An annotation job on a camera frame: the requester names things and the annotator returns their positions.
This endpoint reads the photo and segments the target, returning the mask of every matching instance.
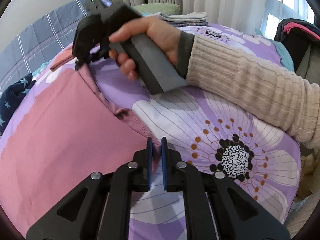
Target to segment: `beige sleeve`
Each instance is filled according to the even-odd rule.
[[[186,80],[287,131],[306,147],[320,146],[319,86],[284,67],[195,36]]]

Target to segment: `metal bolt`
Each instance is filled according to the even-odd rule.
[[[138,168],[138,164],[136,162],[129,162],[128,167],[130,169],[135,169],[135,168]]]
[[[222,172],[222,171],[217,171],[214,176],[217,178],[217,179],[223,179],[226,175]]]
[[[187,166],[187,163],[185,162],[177,162],[177,167],[180,169],[183,169]]]
[[[101,178],[101,173],[100,172],[93,172],[90,175],[91,179],[100,179]]]

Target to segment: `flower center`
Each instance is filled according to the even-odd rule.
[[[240,145],[229,146],[222,154],[221,164],[233,179],[248,171],[249,153]]]

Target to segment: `teal star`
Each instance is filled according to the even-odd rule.
[[[20,82],[24,84],[24,87],[28,85],[28,80],[26,80],[25,78],[21,79]]]
[[[3,121],[2,119],[1,119],[1,114],[0,114],[0,125],[3,127],[3,123],[4,123],[5,121]]]
[[[22,93],[24,93],[24,94],[28,94],[28,93],[29,93],[29,91],[30,91],[30,89],[29,89],[29,88],[26,88]]]

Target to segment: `black dot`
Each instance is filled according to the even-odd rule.
[[[219,148],[219,149],[217,150],[217,153],[223,154],[223,148]]]
[[[210,165],[210,171],[216,172],[217,171],[217,166],[215,164]]]
[[[219,171],[223,171],[223,166],[222,166],[221,163],[219,163],[219,164],[217,165],[217,168],[218,168]]]
[[[244,182],[244,175],[240,174],[237,176],[237,179],[239,179],[239,181]]]
[[[217,161],[221,162],[222,161],[222,155],[220,153],[216,154],[216,159]]]
[[[220,145],[221,145],[222,148],[226,148],[226,144],[225,144],[224,140],[221,139],[221,140],[219,141],[219,143],[220,143]]]

